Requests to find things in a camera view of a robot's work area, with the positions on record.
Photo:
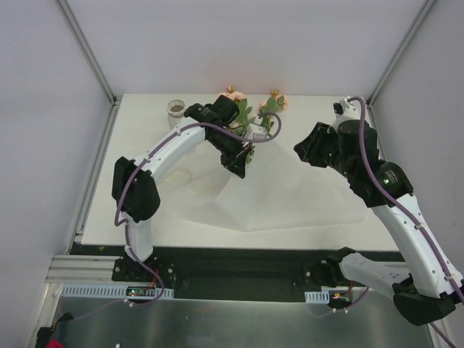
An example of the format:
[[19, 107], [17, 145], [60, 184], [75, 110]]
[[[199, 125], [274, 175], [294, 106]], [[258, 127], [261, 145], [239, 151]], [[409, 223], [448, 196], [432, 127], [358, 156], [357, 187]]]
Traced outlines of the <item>pink rose stem top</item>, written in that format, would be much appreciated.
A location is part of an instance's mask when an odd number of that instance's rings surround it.
[[236, 106], [239, 108], [239, 113], [236, 119], [232, 122], [233, 126], [248, 126], [249, 114], [252, 111], [252, 107], [248, 104], [248, 98], [245, 94], [237, 91], [233, 86], [226, 88], [225, 92], [222, 92], [223, 96], [231, 99]]

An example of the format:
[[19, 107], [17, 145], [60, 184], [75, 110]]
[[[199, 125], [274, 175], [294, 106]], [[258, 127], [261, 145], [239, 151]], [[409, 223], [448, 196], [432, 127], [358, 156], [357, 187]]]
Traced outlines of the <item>pink rose stem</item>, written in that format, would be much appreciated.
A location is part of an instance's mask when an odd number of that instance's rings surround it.
[[279, 113], [288, 108], [289, 100], [279, 89], [270, 92], [270, 96], [258, 108], [256, 123], [263, 127], [266, 133], [273, 135], [273, 129], [279, 129], [281, 121]]
[[236, 119], [232, 122], [233, 126], [248, 126], [249, 114], [252, 111], [252, 107], [248, 104], [248, 98], [245, 94], [237, 91], [233, 86], [226, 88], [225, 92], [222, 92], [223, 96], [231, 99], [236, 106], [239, 108], [239, 113]]

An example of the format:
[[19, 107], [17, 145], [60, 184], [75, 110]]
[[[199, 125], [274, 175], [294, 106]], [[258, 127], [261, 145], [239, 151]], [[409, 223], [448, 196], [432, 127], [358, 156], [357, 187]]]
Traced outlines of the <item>white wrapping paper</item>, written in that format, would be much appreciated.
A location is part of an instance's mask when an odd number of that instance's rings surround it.
[[191, 180], [175, 193], [184, 220], [252, 232], [361, 223], [368, 215], [339, 174], [299, 162], [275, 141], [257, 145], [244, 178], [204, 147], [186, 162]]

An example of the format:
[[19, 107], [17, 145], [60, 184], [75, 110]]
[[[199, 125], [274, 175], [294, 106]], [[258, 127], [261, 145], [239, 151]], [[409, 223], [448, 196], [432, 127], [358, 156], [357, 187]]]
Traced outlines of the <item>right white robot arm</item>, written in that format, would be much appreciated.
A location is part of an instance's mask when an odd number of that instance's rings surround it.
[[409, 323], [422, 326], [453, 312], [458, 303], [451, 280], [462, 288], [463, 276], [448, 259], [445, 273], [432, 248], [432, 235], [423, 235], [425, 223], [415, 223], [401, 207], [420, 215], [413, 187], [399, 165], [380, 158], [377, 132], [367, 122], [343, 117], [328, 125], [317, 123], [308, 137], [294, 146], [302, 162], [330, 167], [347, 179], [352, 192], [384, 224], [407, 263], [406, 272], [396, 271], [344, 247], [312, 269], [311, 275], [325, 286], [361, 283], [391, 299]]

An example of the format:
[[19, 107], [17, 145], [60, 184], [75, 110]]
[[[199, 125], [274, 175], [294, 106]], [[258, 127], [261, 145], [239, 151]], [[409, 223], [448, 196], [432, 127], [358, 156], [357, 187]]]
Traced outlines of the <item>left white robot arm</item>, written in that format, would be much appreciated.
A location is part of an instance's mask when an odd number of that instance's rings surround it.
[[153, 264], [151, 219], [160, 208], [158, 181], [184, 155], [204, 141], [220, 152], [221, 165], [243, 178], [252, 141], [263, 139], [260, 125], [249, 125], [234, 135], [229, 125], [239, 116], [231, 99], [219, 96], [212, 104], [192, 104], [181, 121], [152, 149], [135, 159], [120, 157], [114, 166], [112, 198], [116, 202], [115, 225], [125, 226], [128, 273], [138, 282], [148, 281]]

